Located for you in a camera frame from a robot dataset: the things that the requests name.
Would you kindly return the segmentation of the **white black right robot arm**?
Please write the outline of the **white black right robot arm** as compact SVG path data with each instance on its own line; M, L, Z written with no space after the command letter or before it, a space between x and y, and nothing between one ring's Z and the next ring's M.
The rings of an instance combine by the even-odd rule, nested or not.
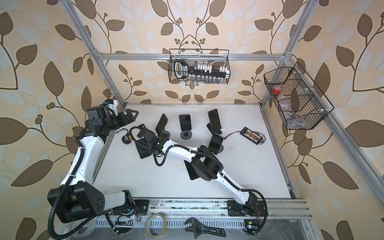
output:
M183 146L169 139L167 135L155 135L147 129L144 124L131 127L128 135L132 141L153 156L155 164L161 167L165 164L167 157L174 156L187 163L187 171L192 180L201 178L207 182L215 181L226 189L235 202L240 206L237 213L250 217L260 216L263 221L262 228L268 219L268 206L265 197L260 191L245 189L236 183L224 170L223 164L208 147L201 145L198 148Z

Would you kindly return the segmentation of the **dark phone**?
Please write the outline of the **dark phone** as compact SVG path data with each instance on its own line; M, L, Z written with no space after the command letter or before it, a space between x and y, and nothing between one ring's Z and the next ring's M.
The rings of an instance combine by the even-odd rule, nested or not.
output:
M156 126L156 133L158 136L160 136L164 132L168 121L169 121L169 119L166 116L166 114L162 114L162 116L161 116L161 118L160 118L160 120Z

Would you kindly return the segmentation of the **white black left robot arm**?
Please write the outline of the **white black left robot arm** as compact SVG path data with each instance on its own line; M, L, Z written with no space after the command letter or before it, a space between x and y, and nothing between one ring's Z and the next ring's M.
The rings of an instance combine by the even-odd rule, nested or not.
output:
M93 185L96 163L107 137L112 131L134 122L139 114L131 109L118 112L117 106L116 100L107 99L87 110L85 127L74 138L78 150L71 168L61 185L50 190L47 196L52 206L48 233L54 240L72 236L92 219L113 209L136 210L128 190L105 195Z

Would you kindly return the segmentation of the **silver-edged black phone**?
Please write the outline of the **silver-edged black phone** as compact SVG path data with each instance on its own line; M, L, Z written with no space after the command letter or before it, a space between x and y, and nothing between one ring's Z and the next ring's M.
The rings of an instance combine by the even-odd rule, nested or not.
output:
M199 178L199 175L196 172L196 164L195 163L190 163L187 161L184 161L185 166L187 168L187 172L189 174L189 178L191 181L196 180Z

